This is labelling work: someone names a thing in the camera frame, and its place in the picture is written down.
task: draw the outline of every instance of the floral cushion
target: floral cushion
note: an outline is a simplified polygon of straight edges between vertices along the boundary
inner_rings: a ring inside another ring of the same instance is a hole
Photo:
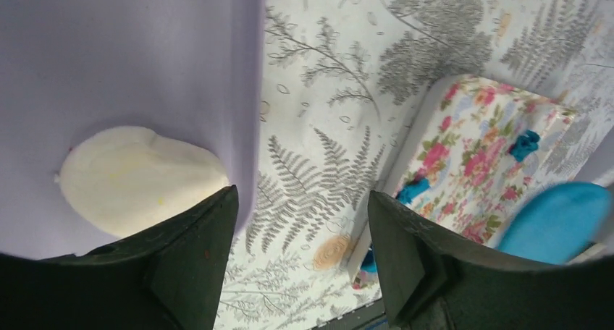
[[[470,75],[456,77],[443,95],[426,99],[440,102],[396,193],[426,177],[431,188],[408,207],[486,243],[523,202],[575,112],[556,100]],[[539,134],[539,149],[517,162],[509,151],[527,130]]]

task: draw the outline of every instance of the gray surface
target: gray surface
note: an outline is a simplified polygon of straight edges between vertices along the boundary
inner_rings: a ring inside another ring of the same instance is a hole
[[[136,124],[213,151],[254,200],[263,0],[0,0],[0,251],[115,240],[54,184],[69,148]]]

